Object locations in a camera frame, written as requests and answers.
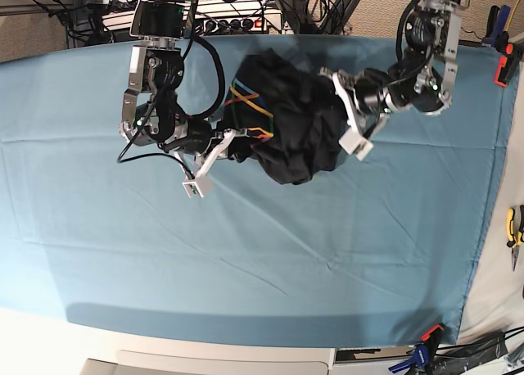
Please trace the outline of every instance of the blue tablecloth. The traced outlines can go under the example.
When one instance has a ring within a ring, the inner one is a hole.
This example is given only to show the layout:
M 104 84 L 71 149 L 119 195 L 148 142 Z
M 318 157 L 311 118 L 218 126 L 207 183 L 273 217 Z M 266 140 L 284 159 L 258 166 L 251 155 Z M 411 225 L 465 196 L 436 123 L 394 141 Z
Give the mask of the blue tablecloth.
M 209 38 L 227 81 L 272 47 L 301 67 L 386 69 L 392 41 Z M 198 45 L 179 102 L 215 98 Z M 0 65 L 0 305 L 120 332 L 254 346 L 393 346 L 457 336 L 504 166 L 517 81 L 461 48 L 442 116 L 394 115 L 364 162 L 280 186 L 220 161 L 188 199 L 165 159 L 117 165 L 127 43 Z M 150 149 L 137 147 L 135 152 Z

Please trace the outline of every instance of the black cloth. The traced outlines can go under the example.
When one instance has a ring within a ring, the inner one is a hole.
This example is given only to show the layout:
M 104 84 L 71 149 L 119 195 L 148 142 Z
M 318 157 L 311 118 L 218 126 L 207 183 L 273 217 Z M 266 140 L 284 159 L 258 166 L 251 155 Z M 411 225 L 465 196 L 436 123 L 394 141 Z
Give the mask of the black cloth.
M 231 87 L 251 104 L 230 89 L 219 127 L 247 128 L 260 138 L 235 138 L 229 157 L 258 160 L 280 184 L 306 183 L 336 168 L 347 115 L 330 79 L 300 71 L 270 49 L 246 57 Z

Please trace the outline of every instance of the yellow-handled pliers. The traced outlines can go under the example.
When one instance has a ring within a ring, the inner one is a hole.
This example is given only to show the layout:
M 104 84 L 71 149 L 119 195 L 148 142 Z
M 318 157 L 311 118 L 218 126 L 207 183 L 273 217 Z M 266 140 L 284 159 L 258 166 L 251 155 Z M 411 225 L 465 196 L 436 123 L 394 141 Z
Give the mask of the yellow-handled pliers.
M 524 206 L 520 206 L 521 220 L 518 225 L 518 230 L 515 232 L 515 209 L 510 207 L 508 209 L 508 216 L 506 218 L 506 233 L 508 234 L 508 247 L 511 248 L 511 269 L 515 271 L 517 267 L 518 253 L 522 244 L 522 237 L 524 236 Z

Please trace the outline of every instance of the gray carpet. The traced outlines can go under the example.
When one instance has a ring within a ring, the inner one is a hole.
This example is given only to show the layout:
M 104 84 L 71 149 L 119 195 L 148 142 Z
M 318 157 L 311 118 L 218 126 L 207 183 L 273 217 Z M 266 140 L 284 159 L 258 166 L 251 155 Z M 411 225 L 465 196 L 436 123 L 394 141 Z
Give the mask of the gray carpet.
M 353 35 L 394 38 L 400 14 L 409 0 L 362 0 L 357 7 L 346 32 Z M 472 0 L 471 6 L 463 13 L 463 27 L 475 30 L 483 36 L 486 20 L 492 5 L 508 4 L 515 0 Z M 519 8 L 511 34 L 524 31 L 524 3 Z M 463 39 L 475 40 L 473 34 L 462 35 Z M 23 15 L 0 17 L 0 61 L 14 60 L 53 52 L 66 48 L 65 34 L 56 19 L 47 15 Z

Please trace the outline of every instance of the orange clamp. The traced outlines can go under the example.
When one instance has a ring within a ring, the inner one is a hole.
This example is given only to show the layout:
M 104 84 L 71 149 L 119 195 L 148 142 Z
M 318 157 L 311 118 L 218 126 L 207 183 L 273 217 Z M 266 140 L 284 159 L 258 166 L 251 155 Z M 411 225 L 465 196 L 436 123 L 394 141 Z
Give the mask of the orange clamp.
M 506 64 L 508 64 L 508 58 L 505 57 L 505 56 L 500 57 L 499 66 L 497 67 L 497 71 L 495 72 L 495 83 L 498 84 L 499 86 L 502 86 L 502 87 L 507 87 L 508 86 L 507 84 L 505 84 L 503 82 L 499 82 L 500 71 L 506 66 Z
M 432 328 L 430 328 L 420 339 L 423 340 L 423 341 L 427 341 L 429 340 L 429 338 L 431 337 L 432 333 L 435 331 L 435 330 L 444 330 L 444 328 L 442 327 L 442 325 L 439 323 L 439 324 L 436 324 L 435 326 L 433 326 Z

